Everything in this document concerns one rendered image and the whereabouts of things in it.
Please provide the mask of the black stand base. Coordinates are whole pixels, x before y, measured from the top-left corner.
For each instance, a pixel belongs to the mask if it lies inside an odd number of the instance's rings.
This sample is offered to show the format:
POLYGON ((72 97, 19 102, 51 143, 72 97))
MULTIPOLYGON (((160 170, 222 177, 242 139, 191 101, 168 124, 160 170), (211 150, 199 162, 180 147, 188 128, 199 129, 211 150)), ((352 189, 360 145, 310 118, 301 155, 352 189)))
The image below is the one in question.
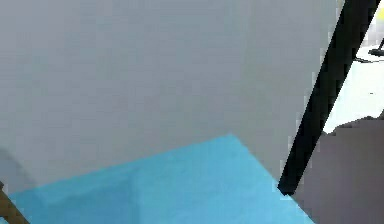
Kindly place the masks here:
POLYGON ((376 45, 361 45, 354 60, 360 63, 384 62, 384 38, 376 45))

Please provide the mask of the black door frame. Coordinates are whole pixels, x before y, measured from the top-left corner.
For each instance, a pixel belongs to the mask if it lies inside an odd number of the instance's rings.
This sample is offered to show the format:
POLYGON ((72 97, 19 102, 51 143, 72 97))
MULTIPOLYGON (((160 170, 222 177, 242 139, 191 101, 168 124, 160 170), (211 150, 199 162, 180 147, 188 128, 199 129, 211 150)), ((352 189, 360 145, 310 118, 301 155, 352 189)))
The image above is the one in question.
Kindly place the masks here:
POLYGON ((345 0, 277 188, 292 196, 381 0, 345 0))

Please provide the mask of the brown wooden furniture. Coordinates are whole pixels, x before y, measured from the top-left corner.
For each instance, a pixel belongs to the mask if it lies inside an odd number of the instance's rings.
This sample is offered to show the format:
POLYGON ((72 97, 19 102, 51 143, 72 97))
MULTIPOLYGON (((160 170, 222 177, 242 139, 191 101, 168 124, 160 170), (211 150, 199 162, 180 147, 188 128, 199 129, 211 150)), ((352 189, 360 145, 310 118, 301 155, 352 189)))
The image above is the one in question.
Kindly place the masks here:
POLYGON ((3 191, 4 183, 0 181, 0 217, 8 224, 30 224, 11 199, 3 191))

